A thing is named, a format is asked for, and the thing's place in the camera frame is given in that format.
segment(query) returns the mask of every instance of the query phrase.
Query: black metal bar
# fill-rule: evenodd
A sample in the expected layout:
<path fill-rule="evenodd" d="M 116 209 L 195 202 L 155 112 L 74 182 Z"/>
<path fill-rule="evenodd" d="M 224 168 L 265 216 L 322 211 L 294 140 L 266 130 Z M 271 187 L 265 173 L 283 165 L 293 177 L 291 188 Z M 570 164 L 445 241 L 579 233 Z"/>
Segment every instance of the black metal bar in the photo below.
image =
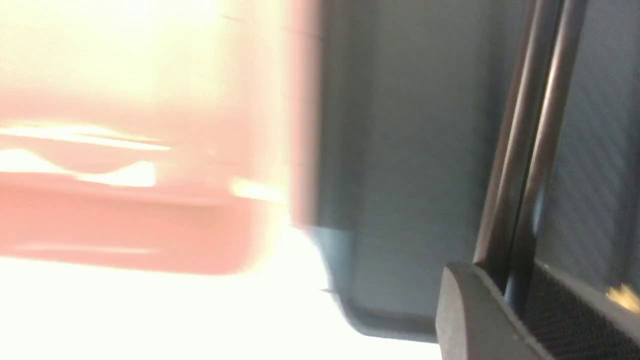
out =
<path fill-rule="evenodd" d="M 487 271 L 501 291 L 507 283 L 511 239 L 559 11 L 557 0 L 530 0 L 527 5 L 520 54 L 484 202 L 474 263 Z"/>
<path fill-rule="evenodd" d="M 540 121 L 509 256 L 509 280 L 505 297 L 517 314 L 524 310 L 529 291 L 538 224 L 554 166 L 586 7 L 586 0 L 565 0 L 556 31 Z"/>

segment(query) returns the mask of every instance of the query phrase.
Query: black plastic piece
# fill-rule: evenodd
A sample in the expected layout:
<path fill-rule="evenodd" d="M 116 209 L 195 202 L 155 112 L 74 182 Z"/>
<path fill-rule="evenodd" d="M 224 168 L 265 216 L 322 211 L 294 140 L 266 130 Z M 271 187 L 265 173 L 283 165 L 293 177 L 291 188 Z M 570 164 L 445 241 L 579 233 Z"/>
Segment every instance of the black plastic piece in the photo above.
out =
<path fill-rule="evenodd" d="M 509 281 L 505 296 L 519 315 L 524 310 L 529 291 L 538 225 L 556 157 L 586 8 L 586 0 L 565 0 L 554 39 L 538 130 L 509 255 Z"/>
<path fill-rule="evenodd" d="M 447 265 L 436 330 L 443 360 L 552 359 L 475 265 Z"/>
<path fill-rule="evenodd" d="M 530 0 L 484 203 L 474 263 L 504 292 L 560 2 Z"/>

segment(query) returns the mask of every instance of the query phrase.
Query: black mesh fabric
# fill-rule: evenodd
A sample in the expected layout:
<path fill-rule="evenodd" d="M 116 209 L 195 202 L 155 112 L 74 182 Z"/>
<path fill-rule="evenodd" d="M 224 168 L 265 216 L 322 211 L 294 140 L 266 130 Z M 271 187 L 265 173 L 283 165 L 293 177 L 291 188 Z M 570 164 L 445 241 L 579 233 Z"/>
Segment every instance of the black mesh fabric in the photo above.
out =
<path fill-rule="evenodd" d="M 531 290 L 523 321 L 555 359 L 640 359 L 631 338 L 541 268 Z"/>

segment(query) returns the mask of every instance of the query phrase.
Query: bright light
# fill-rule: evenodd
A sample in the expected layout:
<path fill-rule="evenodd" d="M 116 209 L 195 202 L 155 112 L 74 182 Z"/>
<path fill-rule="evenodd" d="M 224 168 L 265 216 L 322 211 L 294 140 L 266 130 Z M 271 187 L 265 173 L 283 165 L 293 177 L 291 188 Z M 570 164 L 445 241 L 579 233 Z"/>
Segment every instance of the bright light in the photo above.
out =
<path fill-rule="evenodd" d="M 94 145 L 104 145 L 110 147 L 119 147 L 123 149 L 135 150 L 151 150 L 151 151 L 167 151 L 171 148 L 168 146 L 154 145 L 149 143 L 134 142 L 128 140 L 100 138 L 97 136 L 85 135 L 77 133 L 78 127 L 36 127 L 24 126 L 13 127 L 9 129 L 0 129 L 0 135 L 21 136 L 25 138 L 38 138 L 49 140 L 61 140 L 75 143 L 90 143 Z"/>
<path fill-rule="evenodd" d="M 0 151 L 0 172 L 69 175 L 80 181 L 114 186 L 148 188 L 156 185 L 156 168 L 149 161 L 138 161 L 105 174 L 87 174 L 59 167 L 24 149 Z"/>

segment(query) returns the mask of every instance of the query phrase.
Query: gray panel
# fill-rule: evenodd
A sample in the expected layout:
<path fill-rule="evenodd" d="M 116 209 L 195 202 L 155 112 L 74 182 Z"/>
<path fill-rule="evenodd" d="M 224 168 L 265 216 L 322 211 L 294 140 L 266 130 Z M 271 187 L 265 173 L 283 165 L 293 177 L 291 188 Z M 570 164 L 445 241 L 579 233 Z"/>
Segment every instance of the gray panel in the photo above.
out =
<path fill-rule="evenodd" d="M 442 268 L 471 261 L 523 9 L 380 1 L 351 289 L 359 306 L 433 316 Z"/>
<path fill-rule="evenodd" d="M 640 2 L 590 2 L 538 256 L 600 289 L 637 242 L 639 61 Z"/>

